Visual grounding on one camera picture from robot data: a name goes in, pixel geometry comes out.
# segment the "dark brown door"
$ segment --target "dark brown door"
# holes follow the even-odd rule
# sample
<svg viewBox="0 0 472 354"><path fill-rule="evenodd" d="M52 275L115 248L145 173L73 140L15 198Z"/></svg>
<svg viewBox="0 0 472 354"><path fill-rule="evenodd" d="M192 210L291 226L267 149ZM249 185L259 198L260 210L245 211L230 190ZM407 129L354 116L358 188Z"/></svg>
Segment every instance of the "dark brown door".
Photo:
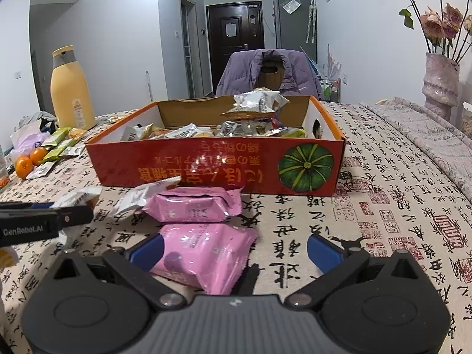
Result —
<svg viewBox="0 0 472 354"><path fill-rule="evenodd" d="M207 7L209 53L213 92L234 52L264 49L263 11L260 1Z"/></svg>

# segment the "orange cardboard box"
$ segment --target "orange cardboard box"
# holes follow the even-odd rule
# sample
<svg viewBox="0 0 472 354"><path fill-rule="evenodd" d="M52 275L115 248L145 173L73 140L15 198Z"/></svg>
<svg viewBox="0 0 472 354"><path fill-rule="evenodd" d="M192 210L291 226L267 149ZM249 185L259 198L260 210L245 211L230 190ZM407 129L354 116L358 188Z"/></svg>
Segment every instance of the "orange cardboard box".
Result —
<svg viewBox="0 0 472 354"><path fill-rule="evenodd" d="M178 129L193 123L216 127L233 96L153 102L95 136L87 150L102 185L136 187L182 176L186 185L244 187L243 192L331 196L336 190L345 138L312 96L288 96L280 111L287 127L306 139L212 137L120 142L126 126L155 124ZM313 135L319 128L321 139Z"/></svg>

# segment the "pink vase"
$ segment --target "pink vase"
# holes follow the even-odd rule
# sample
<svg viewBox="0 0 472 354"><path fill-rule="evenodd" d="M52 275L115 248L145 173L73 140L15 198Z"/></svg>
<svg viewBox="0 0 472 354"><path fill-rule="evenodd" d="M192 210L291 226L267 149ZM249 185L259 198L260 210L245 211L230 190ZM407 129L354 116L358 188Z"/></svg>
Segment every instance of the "pink vase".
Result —
<svg viewBox="0 0 472 354"><path fill-rule="evenodd" d="M427 53L423 81L425 107L449 121L451 108L458 102L459 64L443 55Z"/></svg>

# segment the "table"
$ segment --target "table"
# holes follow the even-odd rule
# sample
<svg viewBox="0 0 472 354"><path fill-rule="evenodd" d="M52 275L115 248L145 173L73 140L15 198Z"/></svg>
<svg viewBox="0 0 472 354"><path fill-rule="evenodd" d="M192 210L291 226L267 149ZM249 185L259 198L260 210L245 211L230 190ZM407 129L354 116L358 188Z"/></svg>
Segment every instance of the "table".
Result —
<svg viewBox="0 0 472 354"><path fill-rule="evenodd" d="M320 276L306 254L306 241L315 231L375 256L408 249L453 317L441 353L472 353L471 204L426 155L375 114L357 105L325 105L348 138L336 195L247 194L243 214L232 220L260 233L249 260L262 268L255 293L283 299ZM103 130L108 118L100 117L93 133ZM54 201L85 186L100 186L86 152L61 162L48 177L24 182L14 177L0 201ZM98 255L110 245L132 246L158 229L158 222L142 213L107 217L127 191L103 188L94 222L83 227L73 248ZM20 327L21 311L62 248L55 240L18 246L20 263L0 273L5 338L17 354L31 352Z"/></svg>

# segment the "pink snack package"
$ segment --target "pink snack package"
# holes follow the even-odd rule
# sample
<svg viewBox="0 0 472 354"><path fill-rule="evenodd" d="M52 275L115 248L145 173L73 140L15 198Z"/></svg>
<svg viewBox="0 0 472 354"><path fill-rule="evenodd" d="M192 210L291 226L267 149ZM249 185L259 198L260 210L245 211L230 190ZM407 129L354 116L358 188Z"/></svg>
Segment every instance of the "pink snack package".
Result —
<svg viewBox="0 0 472 354"><path fill-rule="evenodd" d="M258 236L255 229L227 224L167 224L160 233L164 256L150 272L210 295L231 293Z"/></svg>
<svg viewBox="0 0 472 354"><path fill-rule="evenodd" d="M241 189L177 187L148 199L143 210L160 222L223 222L242 212Z"/></svg>

